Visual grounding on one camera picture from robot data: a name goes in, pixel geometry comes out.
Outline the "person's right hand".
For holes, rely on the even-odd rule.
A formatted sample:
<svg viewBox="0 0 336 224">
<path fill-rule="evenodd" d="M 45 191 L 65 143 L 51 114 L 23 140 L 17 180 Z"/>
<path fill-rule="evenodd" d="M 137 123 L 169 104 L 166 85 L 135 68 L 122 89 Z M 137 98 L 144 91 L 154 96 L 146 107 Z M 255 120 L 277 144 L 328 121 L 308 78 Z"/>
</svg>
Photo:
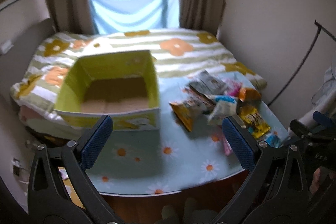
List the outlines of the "person's right hand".
<svg viewBox="0 0 336 224">
<path fill-rule="evenodd" d="M 313 180 L 310 185 L 310 193 L 314 195 L 320 187 L 323 180 L 329 176 L 331 180 L 335 179 L 335 172 L 323 166 L 318 167 L 313 173 Z"/>
</svg>

